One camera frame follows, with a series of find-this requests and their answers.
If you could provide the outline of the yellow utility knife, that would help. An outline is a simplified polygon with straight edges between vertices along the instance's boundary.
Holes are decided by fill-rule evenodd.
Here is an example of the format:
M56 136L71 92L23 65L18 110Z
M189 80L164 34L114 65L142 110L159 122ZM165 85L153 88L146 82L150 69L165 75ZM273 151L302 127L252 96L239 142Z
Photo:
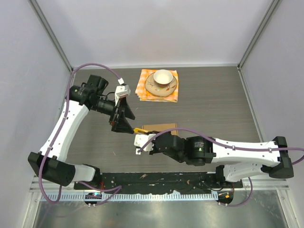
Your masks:
M141 128L134 128L133 131L136 134L152 134L153 133L153 131L148 131L148 130L141 129Z

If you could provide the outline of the brown cardboard express box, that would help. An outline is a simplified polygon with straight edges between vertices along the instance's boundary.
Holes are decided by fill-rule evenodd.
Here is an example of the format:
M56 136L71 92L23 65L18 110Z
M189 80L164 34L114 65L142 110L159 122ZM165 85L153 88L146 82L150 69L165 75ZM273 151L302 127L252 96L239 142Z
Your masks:
M177 128L176 123L148 124L142 126L143 130L148 132L154 132L155 134L173 128Z

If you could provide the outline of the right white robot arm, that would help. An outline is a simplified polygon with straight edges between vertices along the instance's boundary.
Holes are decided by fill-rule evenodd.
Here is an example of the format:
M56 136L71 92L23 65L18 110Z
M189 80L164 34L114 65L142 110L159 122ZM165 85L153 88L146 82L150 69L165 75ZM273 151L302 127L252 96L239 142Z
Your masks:
M180 138L171 133L156 137L147 150L150 155L162 153L179 163L204 166L217 163L214 181L224 188L243 178L263 173L273 179L294 177L285 137L277 136L269 142L230 142L218 138L207 140L201 136Z

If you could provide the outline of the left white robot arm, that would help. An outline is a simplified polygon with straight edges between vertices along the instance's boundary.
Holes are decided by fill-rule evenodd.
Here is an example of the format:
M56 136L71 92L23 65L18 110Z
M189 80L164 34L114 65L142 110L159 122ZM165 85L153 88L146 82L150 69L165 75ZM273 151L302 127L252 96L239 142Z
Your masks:
M47 180L61 186L83 181L92 190L100 186L99 168L86 164L68 164L67 153L89 111L108 115L113 132L134 133L127 121L135 119L126 101L131 90L123 79L119 79L118 82L119 85L113 92L114 100L109 100L108 96L103 94L109 83L100 76L90 75L86 83L71 86L69 100L65 102L60 118L47 142L39 152L31 152L28 156L28 162L39 180Z

